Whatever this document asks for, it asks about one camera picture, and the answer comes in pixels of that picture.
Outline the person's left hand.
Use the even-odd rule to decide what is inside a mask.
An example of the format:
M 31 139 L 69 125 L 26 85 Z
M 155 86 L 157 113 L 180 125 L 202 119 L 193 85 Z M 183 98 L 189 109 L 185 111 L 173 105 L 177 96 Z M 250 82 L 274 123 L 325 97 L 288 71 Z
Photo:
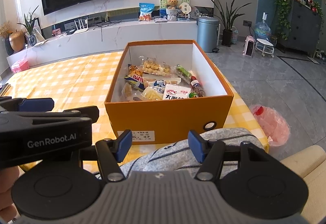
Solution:
M 0 210 L 1 210 L 1 219 L 3 221 L 9 222 L 17 215 L 17 210 L 13 205 L 11 189 L 15 181 L 19 177 L 19 168 L 11 167 L 1 170 L 0 178 Z

